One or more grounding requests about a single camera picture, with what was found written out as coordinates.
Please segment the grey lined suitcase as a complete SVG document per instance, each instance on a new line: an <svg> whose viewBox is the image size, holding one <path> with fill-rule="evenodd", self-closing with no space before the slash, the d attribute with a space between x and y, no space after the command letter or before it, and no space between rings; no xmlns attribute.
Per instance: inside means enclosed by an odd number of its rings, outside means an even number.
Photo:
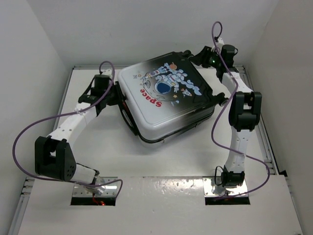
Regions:
<svg viewBox="0 0 313 235"><path fill-rule="evenodd" d="M188 60L190 51L170 52L118 72L133 126L146 144L163 143L209 119L215 106L227 103Z"/></svg>

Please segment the pink patterned garment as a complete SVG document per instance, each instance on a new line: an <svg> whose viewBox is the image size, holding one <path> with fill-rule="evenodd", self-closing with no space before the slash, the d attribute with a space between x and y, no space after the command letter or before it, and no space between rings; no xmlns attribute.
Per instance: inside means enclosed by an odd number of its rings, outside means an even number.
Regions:
<svg viewBox="0 0 313 235"><path fill-rule="evenodd" d="M123 115L124 115L126 121L128 122L128 124L130 126L133 126L132 115L131 115L131 112L130 112L126 102L123 102L122 106L123 106L123 111L122 112L123 112Z"/></svg>

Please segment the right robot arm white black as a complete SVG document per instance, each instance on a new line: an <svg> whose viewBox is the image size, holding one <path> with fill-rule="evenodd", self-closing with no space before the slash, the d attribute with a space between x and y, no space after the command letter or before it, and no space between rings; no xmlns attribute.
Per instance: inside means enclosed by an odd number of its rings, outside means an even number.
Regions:
<svg viewBox="0 0 313 235"><path fill-rule="evenodd" d="M231 93L228 121L232 136L228 158L220 179L214 179L216 186L236 188L245 179L245 158L248 140L260 121L262 95L249 88L233 67L234 56L238 50L232 45L223 45L221 49L205 46L190 61L203 68L213 67L219 81Z"/></svg>

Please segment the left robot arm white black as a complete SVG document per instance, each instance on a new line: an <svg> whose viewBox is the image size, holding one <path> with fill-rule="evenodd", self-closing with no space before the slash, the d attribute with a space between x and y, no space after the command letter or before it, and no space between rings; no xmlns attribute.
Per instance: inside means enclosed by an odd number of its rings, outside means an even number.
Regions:
<svg viewBox="0 0 313 235"><path fill-rule="evenodd" d="M35 172L63 182L81 183L88 188L100 184L99 171L76 162L72 147L83 130L106 106L121 101L112 75L97 74L79 97L73 114L47 137L35 141Z"/></svg>

